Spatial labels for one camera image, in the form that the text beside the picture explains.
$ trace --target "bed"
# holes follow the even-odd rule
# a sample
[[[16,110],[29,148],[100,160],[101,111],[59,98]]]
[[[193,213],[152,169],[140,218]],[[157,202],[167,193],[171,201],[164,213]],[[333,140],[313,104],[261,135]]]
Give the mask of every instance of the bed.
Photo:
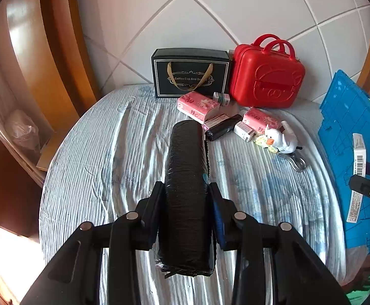
[[[124,86],[106,95],[73,127],[53,158],[42,193],[40,241],[46,263],[84,221],[113,222],[164,181],[173,125],[189,119],[174,99],[155,99],[152,85]],[[243,114],[236,104],[223,113]],[[346,275],[344,232],[325,155],[317,136],[319,105],[297,101],[271,110],[295,130],[308,167],[246,143],[234,133],[209,142],[210,182],[224,198],[259,222],[288,221],[306,239],[338,281]],[[230,304],[235,252],[218,251],[211,277],[175,275],[165,280],[155,265],[156,245],[137,253],[142,304]],[[106,304],[108,251],[103,253],[100,303]],[[267,302],[271,275],[266,262]]]

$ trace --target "plush toy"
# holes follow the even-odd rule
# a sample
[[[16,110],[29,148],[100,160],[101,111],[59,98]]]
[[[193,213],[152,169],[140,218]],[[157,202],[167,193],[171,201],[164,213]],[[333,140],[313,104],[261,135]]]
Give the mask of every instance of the plush toy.
[[[260,147],[267,149],[270,153],[276,154],[278,152],[277,148],[275,148],[272,145],[267,144],[268,137],[266,137],[264,134],[257,134],[254,137],[253,141],[256,145],[259,145]]]
[[[265,128],[265,135],[267,136],[267,144],[277,148],[280,153],[290,154],[296,150],[298,140],[295,133],[286,121],[281,122],[284,130],[281,132],[275,128]]]

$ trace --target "suitcase handle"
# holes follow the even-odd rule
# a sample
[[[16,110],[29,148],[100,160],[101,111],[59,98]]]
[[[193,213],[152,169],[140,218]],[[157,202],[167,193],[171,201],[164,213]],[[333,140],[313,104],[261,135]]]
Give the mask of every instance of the suitcase handle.
[[[260,47],[260,45],[263,43],[263,41],[265,39],[268,39],[268,38],[273,38],[275,40],[280,40],[280,38],[278,38],[275,34],[270,34],[270,33],[267,33],[267,34],[263,34],[261,36],[259,36],[252,44],[251,46],[257,46],[257,47]],[[285,54],[285,48],[284,48],[284,45],[283,44],[280,44],[280,53],[284,53]]]
[[[169,79],[175,85],[176,88],[178,88],[179,90],[182,90],[182,91],[191,91],[191,90],[197,89],[199,86],[204,84],[204,82],[210,77],[212,72],[213,72],[213,63],[210,63],[209,66],[208,66],[208,69],[206,70],[205,74],[203,75],[202,79],[199,81],[199,83],[197,85],[193,85],[193,86],[189,87],[188,89],[182,89],[178,86],[178,84],[175,81],[175,78],[173,77],[171,62],[169,62],[168,66],[167,66],[167,73],[168,73]]]
[[[271,50],[274,48],[274,46],[276,46],[277,44],[281,46],[284,46],[284,44],[286,44],[289,48],[289,59],[290,60],[296,60],[295,59],[295,50],[293,49],[292,47],[292,44],[290,44],[288,41],[286,40],[274,40],[274,41],[271,41],[269,44],[267,44],[264,49],[262,50],[262,53],[263,54],[268,54],[269,52],[271,52]]]

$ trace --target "blue plastic board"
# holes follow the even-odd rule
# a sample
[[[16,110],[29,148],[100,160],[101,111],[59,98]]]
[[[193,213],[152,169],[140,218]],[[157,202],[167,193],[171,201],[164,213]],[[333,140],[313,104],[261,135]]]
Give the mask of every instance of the blue plastic board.
[[[335,175],[346,247],[367,245],[370,253],[368,197],[363,197],[357,223],[346,222],[351,198],[348,185],[353,175],[353,133],[363,135],[367,161],[370,162],[370,97],[339,70],[320,108],[324,119],[319,129],[319,137]]]

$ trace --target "pink tissue pack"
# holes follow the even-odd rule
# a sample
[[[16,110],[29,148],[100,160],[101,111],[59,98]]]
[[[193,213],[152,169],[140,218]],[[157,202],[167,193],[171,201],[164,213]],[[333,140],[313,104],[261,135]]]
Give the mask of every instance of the pink tissue pack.
[[[176,107],[180,112],[203,124],[219,114],[220,104],[196,91],[191,91],[178,98]]]
[[[269,128],[278,128],[280,126],[277,119],[256,108],[251,108],[244,114],[243,123],[259,134],[264,134],[267,125]]]

